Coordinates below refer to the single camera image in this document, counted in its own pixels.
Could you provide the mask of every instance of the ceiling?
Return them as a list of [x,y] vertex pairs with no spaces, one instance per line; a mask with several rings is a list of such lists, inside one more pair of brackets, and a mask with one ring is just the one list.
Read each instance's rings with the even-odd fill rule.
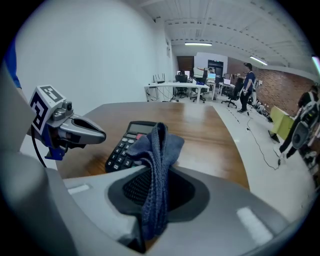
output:
[[152,19],[162,18],[173,45],[209,42],[202,52],[254,56],[271,66],[316,74],[308,40],[272,0],[137,0]]

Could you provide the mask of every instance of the black and white tag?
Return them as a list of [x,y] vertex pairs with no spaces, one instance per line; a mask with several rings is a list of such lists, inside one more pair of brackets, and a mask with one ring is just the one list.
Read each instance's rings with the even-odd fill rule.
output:
[[40,88],[55,103],[57,103],[58,101],[61,101],[63,99],[63,97],[54,88],[52,88],[50,85],[41,86]]
[[48,107],[46,106],[46,104],[37,92],[34,93],[30,106],[32,110],[36,113],[36,117],[33,120],[33,124],[37,128],[37,131],[39,133],[42,133],[46,123],[45,117],[48,112]]

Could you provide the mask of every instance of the floor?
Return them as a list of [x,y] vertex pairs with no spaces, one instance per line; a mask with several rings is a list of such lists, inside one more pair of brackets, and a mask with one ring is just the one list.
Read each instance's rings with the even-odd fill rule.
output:
[[[275,144],[268,133],[273,127],[266,118],[248,105],[248,113],[238,113],[241,109],[240,100],[236,101],[237,109],[221,103],[227,97],[222,95],[212,101],[212,95],[206,94],[206,105],[211,105],[217,111],[228,128],[242,158],[250,191],[277,209],[288,221],[293,222],[308,208],[314,194],[315,185],[302,157],[296,152],[281,164],[278,169],[278,157],[273,147]],[[179,98],[179,102],[193,103],[188,97]]]

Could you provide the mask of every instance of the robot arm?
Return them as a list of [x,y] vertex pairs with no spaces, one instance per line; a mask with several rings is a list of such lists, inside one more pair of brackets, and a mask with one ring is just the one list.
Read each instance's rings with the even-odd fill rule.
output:
[[68,149],[106,140],[103,129],[90,119],[74,114],[72,102],[51,85],[37,86],[30,106],[36,113],[32,129],[49,148],[46,159],[62,160]]

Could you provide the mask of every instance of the curved desk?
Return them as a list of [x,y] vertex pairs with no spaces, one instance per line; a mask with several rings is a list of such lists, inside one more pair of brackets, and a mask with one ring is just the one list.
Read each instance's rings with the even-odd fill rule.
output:
[[185,143],[176,166],[227,179],[249,189],[238,149],[212,106],[174,102],[104,104],[85,115],[106,132],[105,142],[69,150],[57,168],[64,178],[105,174],[105,163],[131,121],[163,122]]

